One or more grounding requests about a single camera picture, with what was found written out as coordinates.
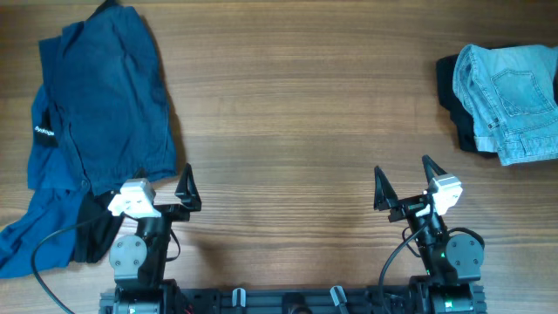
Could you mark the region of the navy blue shorts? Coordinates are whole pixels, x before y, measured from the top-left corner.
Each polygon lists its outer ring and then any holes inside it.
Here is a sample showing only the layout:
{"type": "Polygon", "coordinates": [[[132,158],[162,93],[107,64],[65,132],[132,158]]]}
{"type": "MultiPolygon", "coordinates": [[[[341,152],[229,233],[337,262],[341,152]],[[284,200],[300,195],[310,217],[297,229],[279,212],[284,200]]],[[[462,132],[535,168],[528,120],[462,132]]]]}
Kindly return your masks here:
{"type": "Polygon", "coordinates": [[[159,56],[132,6],[96,10],[39,53],[51,127],[79,184],[101,195],[141,169],[149,181],[176,174],[159,56]]]}

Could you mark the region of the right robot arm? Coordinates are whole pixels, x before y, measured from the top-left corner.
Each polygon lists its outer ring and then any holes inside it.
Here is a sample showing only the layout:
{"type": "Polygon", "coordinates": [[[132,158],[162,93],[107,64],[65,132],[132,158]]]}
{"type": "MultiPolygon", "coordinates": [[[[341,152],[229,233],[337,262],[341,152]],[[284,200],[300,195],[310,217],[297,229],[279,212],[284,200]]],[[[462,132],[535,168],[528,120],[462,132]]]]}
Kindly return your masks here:
{"type": "Polygon", "coordinates": [[[487,311],[481,279],[485,241],[464,227],[449,229],[443,221],[449,208],[463,193],[462,182],[447,173],[431,157],[422,157],[427,188],[419,195],[399,198],[384,171],[374,168],[373,207],[389,212],[390,222],[405,221],[411,231],[384,263],[374,297],[381,313],[484,313],[487,311]],[[424,264],[424,276],[411,276],[409,283],[396,292],[384,286],[387,270],[411,243],[413,255],[424,264]]]}

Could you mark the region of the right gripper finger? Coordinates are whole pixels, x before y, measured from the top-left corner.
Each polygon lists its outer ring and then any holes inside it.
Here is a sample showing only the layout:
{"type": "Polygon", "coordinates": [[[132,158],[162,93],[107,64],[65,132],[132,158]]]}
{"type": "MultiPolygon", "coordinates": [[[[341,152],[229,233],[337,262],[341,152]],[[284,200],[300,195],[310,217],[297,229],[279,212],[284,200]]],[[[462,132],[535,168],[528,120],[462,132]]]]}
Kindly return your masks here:
{"type": "Polygon", "coordinates": [[[446,174],[446,171],[441,168],[429,155],[422,156],[422,164],[425,170],[426,181],[430,182],[434,177],[446,174]]]}
{"type": "Polygon", "coordinates": [[[398,196],[380,166],[374,167],[374,177],[374,209],[383,211],[397,207],[398,196]]]}

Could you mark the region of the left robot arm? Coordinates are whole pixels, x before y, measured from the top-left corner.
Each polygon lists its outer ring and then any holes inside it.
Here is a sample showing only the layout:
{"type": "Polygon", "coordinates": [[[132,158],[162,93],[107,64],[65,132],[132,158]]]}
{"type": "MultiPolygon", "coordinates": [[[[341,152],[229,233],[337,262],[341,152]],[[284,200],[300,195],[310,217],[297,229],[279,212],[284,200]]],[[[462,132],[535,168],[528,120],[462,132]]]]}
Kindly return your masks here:
{"type": "Polygon", "coordinates": [[[154,203],[151,182],[138,172],[113,197],[108,209],[114,216],[127,216],[137,222],[134,234],[117,239],[109,251],[109,262],[116,283],[113,295],[104,294],[100,313],[178,314],[192,313],[194,307],[173,279],[165,279],[165,267],[173,259],[167,255],[169,243],[177,236],[174,222],[187,222],[201,211],[201,198],[192,167],[186,164],[174,195],[173,204],[154,203]]]}

